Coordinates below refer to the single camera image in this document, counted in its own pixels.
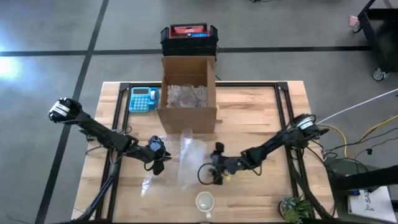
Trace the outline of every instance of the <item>wooden table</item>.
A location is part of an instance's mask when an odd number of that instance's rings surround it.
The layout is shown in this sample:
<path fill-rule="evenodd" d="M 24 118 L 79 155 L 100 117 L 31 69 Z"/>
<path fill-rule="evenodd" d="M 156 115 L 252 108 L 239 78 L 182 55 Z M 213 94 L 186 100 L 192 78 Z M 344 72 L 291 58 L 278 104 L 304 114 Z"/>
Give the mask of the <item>wooden table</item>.
<path fill-rule="evenodd" d="M 294 114 L 309 113 L 307 95 L 301 81 L 288 82 Z M 99 96 L 95 119 L 107 127 L 113 122 L 119 83 L 105 82 Z M 226 156 L 237 156 L 242 150 L 257 146 L 281 129 L 275 102 L 275 93 L 268 87 L 217 87 L 218 105 L 216 133 L 196 134 L 205 141 L 207 151 L 215 142 L 223 142 Z M 288 112 L 284 104 L 284 114 Z M 121 127 L 123 113 L 119 119 Z M 131 114 L 129 125 L 132 136 L 146 142 L 152 135 L 165 135 L 155 111 Z M 116 197 L 114 222 L 202 222 L 205 215 L 195 206 L 195 197 L 201 191 L 210 191 L 216 199 L 212 222 L 282 222 L 277 204 L 292 195 L 285 150 L 276 150 L 262 163 L 262 175 L 250 170 L 238 172 L 223 185 L 195 185 L 186 190 L 177 186 L 179 138 L 167 136 L 167 150 L 173 159 L 165 163 L 165 170 L 157 177 L 146 172 L 143 163 L 124 158 Z M 91 143 L 92 148 L 98 143 Z M 311 145 L 319 153 L 317 145 Z M 90 152 L 85 159 L 75 202 L 73 218 L 78 217 L 92 201 L 100 188 L 105 149 Z M 311 191 L 330 213 L 333 197 L 322 163 L 310 151 L 304 155 Z"/>

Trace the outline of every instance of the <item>gray concrete floor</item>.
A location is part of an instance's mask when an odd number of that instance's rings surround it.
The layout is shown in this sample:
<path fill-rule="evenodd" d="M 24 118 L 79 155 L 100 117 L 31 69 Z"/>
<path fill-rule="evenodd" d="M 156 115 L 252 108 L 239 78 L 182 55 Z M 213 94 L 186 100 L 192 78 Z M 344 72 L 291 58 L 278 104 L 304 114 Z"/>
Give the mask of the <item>gray concrete floor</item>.
<path fill-rule="evenodd" d="M 102 1 L 0 1 L 0 51 L 86 50 Z M 354 35 L 348 16 L 366 1 L 110 0 L 95 49 L 159 49 L 159 32 L 174 23 L 207 22 L 219 28 L 220 47 L 311 47 L 366 45 Z M 376 1 L 375 7 L 386 7 Z M 62 126 L 47 111 L 72 96 L 84 56 L 0 57 L 0 223 L 33 223 L 39 209 Z M 80 101 L 95 112 L 102 82 L 159 81 L 161 55 L 93 56 Z M 375 82 L 371 52 L 281 52 L 219 54 L 222 80 L 303 80 L 318 119 L 395 89 L 398 77 Z M 398 114 L 396 94 L 325 122 L 348 141 Z M 397 121 L 383 128 L 383 132 Z M 363 145 L 364 149 L 396 134 Z M 325 148 L 342 143 L 335 133 Z M 87 143 L 72 128 L 46 223 L 70 218 Z M 397 164 L 396 142 L 358 159 L 369 166 Z M 391 188 L 398 197 L 398 189 Z"/>

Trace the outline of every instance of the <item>potted plant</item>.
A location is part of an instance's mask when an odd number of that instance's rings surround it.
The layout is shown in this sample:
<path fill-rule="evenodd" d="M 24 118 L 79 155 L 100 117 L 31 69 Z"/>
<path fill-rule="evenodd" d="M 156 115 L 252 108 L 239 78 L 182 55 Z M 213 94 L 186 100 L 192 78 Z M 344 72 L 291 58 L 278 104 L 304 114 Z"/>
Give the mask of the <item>potted plant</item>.
<path fill-rule="evenodd" d="M 301 197 L 289 197 L 279 202 L 279 215 L 287 222 L 301 224 L 302 218 L 310 216 L 312 206 L 308 200 L 301 200 Z"/>

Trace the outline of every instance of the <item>cardboard box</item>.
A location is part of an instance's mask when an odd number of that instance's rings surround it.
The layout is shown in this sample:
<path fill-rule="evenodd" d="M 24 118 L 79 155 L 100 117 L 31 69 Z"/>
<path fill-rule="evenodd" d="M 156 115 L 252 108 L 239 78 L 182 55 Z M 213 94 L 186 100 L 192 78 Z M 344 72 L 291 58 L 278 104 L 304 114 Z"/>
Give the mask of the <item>cardboard box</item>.
<path fill-rule="evenodd" d="M 207 56 L 169 56 L 162 58 L 163 81 L 157 114 L 167 134 L 183 129 L 194 133 L 213 133 L 216 124 L 215 58 Z M 207 107 L 167 108 L 167 86 L 207 86 Z"/>

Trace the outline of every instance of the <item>calculator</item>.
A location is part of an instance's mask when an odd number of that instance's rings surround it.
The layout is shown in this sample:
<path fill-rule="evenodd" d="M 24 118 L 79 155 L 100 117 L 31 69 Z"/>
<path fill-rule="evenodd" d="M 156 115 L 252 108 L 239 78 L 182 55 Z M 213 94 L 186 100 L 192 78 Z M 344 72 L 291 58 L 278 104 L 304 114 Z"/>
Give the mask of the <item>calculator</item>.
<path fill-rule="evenodd" d="M 159 91 L 157 88 L 134 87 L 131 90 L 129 111 L 132 113 L 146 113 L 157 107 Z"/>

